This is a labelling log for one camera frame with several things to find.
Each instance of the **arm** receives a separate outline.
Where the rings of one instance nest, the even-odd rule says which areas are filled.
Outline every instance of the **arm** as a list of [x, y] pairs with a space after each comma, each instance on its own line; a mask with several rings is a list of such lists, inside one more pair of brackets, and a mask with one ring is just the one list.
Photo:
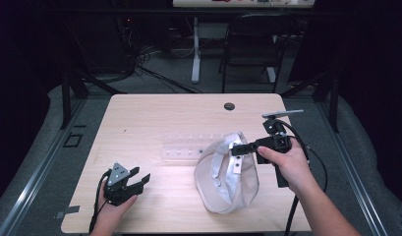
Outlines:
[[120, 224], [125, 212], [127, 212], [127, 210], [137, 200], [137, 195], [134, 195], [119, 206], [113, 206], [109, 203], [105, 203], [106, 200], [103, 197], [104, 186], [105, 182], [100, 187], [98, 201], [98, 208], [100, 209], [100, 213], [97, 216], [97, 221], [94, 225], [93, 231], [90, 233], [90, 236], [112, 235], [115, 229]]
[[292, 148], [286, 153], [267, 147], [259, 147], [258, 152], [279, 166], [290, 190], [301, 202], [314, 234], [360, 235], [317, 184], [299, 143], [291, 141]]

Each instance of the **wooden table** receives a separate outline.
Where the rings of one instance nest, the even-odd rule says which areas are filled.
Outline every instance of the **wooden table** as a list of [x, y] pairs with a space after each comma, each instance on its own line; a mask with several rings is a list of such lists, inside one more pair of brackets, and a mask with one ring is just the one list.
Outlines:
[[[227, 102], [235, 109], [226, 110]], [[271, 165], [257, 165], [260, 186], [253, 203], [225, 215], [205, 209], [194, 180], [197, 147], [231, 132], [243, 132], [248, 142], [266, 137], [261, 114], [284, 109], [278, 94], [114, 95], [70, 203], [80, 206], [79, 212], [66, 214], [63, 232], [88, 231], [98, 181], [116, 161], [127, 169], [140, 167], [129, 185], [151, 174], [118, 232], [284, 231], [294, 195], [277, 188]], [[165, 154], [173, 148], [185, 154]], [[187, 155], [190, 148], [192, 155]], [[300, 205], [292, 230], [311, 230]]]

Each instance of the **human hand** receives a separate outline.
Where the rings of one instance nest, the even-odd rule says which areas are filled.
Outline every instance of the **human hand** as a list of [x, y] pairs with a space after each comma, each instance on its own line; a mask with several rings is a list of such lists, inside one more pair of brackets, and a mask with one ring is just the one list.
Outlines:
[[281, 174], [289, 182], [290, 190], [298, 195], [304, 188], [314, 187], [316, 180], [300, 144], [294, 138], [290, 140], [292, 148], [286, 153], [268, 147], [258, 147], [258, 153], [278, 165]]
[[105, 184], [106, 181], [104, 181], [100, 187], [98, 200], [98, 209], [100, 209], [100, 212], [97, 216], [97, 221], [94, 225], [93, 231], [90, 233], [91, 236], [112, 235], [120, 224], [125, 212], [127, 212], [127, 210], [137, 200], [137, 195], [134, 195], [119, 206], [113, 206], [110, 203], [106, 203], [106, 199], [103, 196]]

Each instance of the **white desk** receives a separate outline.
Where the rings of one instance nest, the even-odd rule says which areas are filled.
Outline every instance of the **white desk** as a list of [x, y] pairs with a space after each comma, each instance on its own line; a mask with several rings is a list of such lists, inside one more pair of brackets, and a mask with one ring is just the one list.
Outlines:
[[[269, 0], [266, 3], [259, 3], [258, 0], [231, 0], [212, 1], [212, 0], [173, 0], [173, 7], [180, 8], [302, 8], [311, 9], [315, 0]], [[192, 83], [200, 81], [201, 53], [199, 49], [199, 23], [198, 18], [194, 20], [194, 66], [192, 69]], [[271, 81], [275, 79], [273, 68], [267, 68], [268, 77]]]
[[[224, 109], [232, 102], [235, 109]], [[150, 181], [138, 201], [125, 214], [118, 231], [123, 233], [204, 233], [284, 231], [294, 195], [277, 188], [274, 168], [257, 165], [260, 181], [253, 203], [229, 214], [205, 209], [197, 191], [194, 169], [197, 157], [172, 161], [164, 158], [169, 136], [203, 134], [205, 147], [213, 135], [241, 131], [247, 141], [267, 136], [261, 114], [284, 110], [277, 94], [122, 94], [114, 95], [86, 161], [67, 214], [65, 233], [86, 233], [93, 214], [97, 183], [118, 161], [127, 169], [140, 167], [129, 184], [150, 173]], [[298, 205], [293, 231], [310, 231]]]

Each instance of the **gray floor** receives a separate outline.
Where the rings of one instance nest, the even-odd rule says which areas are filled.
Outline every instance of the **gray floor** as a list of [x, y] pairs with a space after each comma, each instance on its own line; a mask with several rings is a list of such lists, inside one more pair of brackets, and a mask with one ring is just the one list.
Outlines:
[[[191, 83], [192, 54], [181, 57], [173, 53], [155, 52], [149, 55], [149, 60], [143, 66], [204, 93], [220, 93], [221, 75], [218, 74], [218, 67], [221, 51], [217, 44], [209, 42], [201, 49], [201, 81], [196, 85]], [[294, 42], [290, 44], [277, 89], [279, 93], [290, 88], [286, 81], [298, 46]], [[179, 55], [188, 52], [176, 50]], [[232, 78], [259, 77], [259, 72], [234, 70], [230, 75]], [[96, 86], [87, 86], [90, 91], [87, 100], [73, 97], [74, 117], [64, 131], [59, 130], [62, 124], [61, 89], [56, 88], [49, 94], [51, 107], [44, 125], [0, 201], [0, 233], [3, 235], [64, 235], [60, 230], [63, 220], [61, 212], [69, 205], [110, 97]], [[141, 76], [139, 70], [130, 78], [110, 86], [128, 93], [174, 92], [158, 79]], [[249, 92], [255, 90], [268, 92], [262, 87], [250, 88]], [[287, 109], [305, 110], [303, 114], [291, 116], [290, 120], [305, 143], [326, 164], [326, 193], [363, 235], [402, 235], [402, 203], [384, 187], [376, 171], [372, 144], [352, 109], [340, 99], [340, 133], [334, 134], [326, 124], [326, 105], [313, 103], [310, 98], [312, 91], [313, 88], [304, 89], [295, 97], [285, 98], [284, 102]], [[69, 135], [82, 136], [77, 147], [63, 147]], [[310, 157], [312, 171], [322, 185], [325, 179], [321, 165], [314, 156]], [[34, 189], [35, 192], [25, 196], [25, 189]], [[312, 233], [301, 232], [298, 235]]]

